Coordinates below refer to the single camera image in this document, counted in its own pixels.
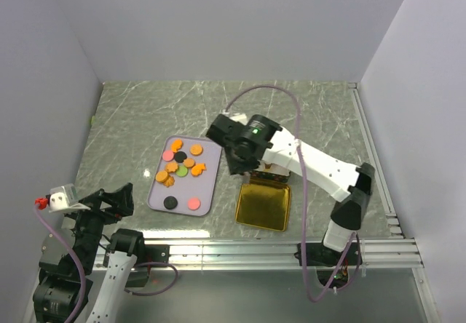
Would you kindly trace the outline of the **round tan biscuit top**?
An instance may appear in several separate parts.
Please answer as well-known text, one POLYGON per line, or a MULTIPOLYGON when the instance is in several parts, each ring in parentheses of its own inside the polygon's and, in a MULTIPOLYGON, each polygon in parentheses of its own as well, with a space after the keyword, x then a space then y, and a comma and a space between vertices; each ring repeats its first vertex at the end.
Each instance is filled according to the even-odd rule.
POLYGON ((200 144, 194 144, 190 147, 190 153, 193 156, 199 156, 203 153, 203 147, 200 144))

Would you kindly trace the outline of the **black sandwich cookie bottom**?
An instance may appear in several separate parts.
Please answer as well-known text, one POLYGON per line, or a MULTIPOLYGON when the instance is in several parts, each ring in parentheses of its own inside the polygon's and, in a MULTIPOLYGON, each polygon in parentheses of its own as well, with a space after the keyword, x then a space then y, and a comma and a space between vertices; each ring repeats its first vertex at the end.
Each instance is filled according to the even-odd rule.
POLYGON ((167 196, 163 200, 163 206, 166 210, 174 210, 178 206, 178 200, 174 196, 167 196))

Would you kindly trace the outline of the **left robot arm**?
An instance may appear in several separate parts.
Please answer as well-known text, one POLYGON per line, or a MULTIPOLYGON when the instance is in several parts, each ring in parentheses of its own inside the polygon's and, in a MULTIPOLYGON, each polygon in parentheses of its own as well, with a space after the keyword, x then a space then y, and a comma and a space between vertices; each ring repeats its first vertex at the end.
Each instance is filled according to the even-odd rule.
POLYGON ((74 185, 51 189, 36 200, 34 212, 48 209, 74 221, 69 230, 49 228, 39 261, 39 283, 33 293, 38 322, 115 322, 117 307, 134 266, 145 260, 140 231, 119 229, 106 248, 106 273, 92 309, 87 311, 95 258, 106 225, 133 215, 133 185, 113 192, 99 189, 79 198, 74 185))

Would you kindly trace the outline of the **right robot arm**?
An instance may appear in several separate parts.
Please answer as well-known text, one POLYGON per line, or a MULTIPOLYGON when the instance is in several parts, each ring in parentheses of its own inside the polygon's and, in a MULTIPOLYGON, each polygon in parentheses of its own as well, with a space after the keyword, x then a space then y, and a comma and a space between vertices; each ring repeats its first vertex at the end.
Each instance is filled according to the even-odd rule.
POLYGON ((373 190, 375 169, 370 164, 346 163, 300 141, 286 128, 262 115, 245 124, 217 115, 206 136, 226 154, 229 172, 241 175, 272 164, 302 176, 335 201, 323 237, 321 258, 337 264, 346 255, 353 233, 360 230, 373 190))

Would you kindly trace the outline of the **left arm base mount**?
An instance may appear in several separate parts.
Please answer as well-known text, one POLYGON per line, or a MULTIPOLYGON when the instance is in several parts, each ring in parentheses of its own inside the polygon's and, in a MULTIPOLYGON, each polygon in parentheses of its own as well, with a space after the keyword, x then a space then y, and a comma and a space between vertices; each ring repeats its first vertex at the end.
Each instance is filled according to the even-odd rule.
POLYGON ((152 268, 156 268, 156 266, 142 266, 141 264, 148 262, 168 263, 169 255, 170 246, 168 244, 146 245, 145 254, 136 260, 135 267, 132 268, 128 277, 126 287, 144 287, 149 280, 152 268))

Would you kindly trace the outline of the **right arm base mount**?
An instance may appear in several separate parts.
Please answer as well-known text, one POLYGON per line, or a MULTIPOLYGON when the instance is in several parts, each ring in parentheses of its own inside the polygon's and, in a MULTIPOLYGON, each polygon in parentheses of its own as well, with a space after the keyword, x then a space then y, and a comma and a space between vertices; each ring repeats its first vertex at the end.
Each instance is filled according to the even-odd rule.
POLYGON ((335 275, 331 275, 338 263, 341 253, 330 250, 322 244, 306 244, 307 266, 323 267, 317 270, 317 280, 322 286, 332 279, 329 290, 339 291, 347 287, 357 276, 363 259, 359 245, 354 242, 350 245, 347 255, 343 259, 335 275))

